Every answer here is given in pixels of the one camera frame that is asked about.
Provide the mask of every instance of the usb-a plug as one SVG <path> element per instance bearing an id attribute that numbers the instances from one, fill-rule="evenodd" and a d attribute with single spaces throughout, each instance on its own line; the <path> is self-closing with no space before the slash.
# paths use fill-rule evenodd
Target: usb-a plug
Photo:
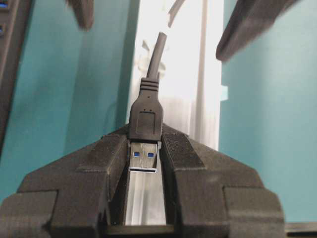
<path id="1" fill-rule="evenodd" d="M 130 171 L 156 172 L 158 145 L 151 143 L 131 143 Z"/>

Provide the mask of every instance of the usb connector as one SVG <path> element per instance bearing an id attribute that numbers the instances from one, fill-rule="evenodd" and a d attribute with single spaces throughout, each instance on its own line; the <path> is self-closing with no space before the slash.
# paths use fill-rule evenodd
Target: usb connector
<path id="1" fill-rule="evenodd" d="M 131 141 L 130 171 L 156 172 L 163 124 L 163 108 L 158 99 L 158 68 L 165 41 L 166 35 L 159 33 L 147 77 L 141 79 L 139 97 L 131 107 L 128 135 Z"/>
<path id="2" fill-rule="evenodd" d="M 130 171 L 156 172 L 158 145 L 131 143 Z"/>

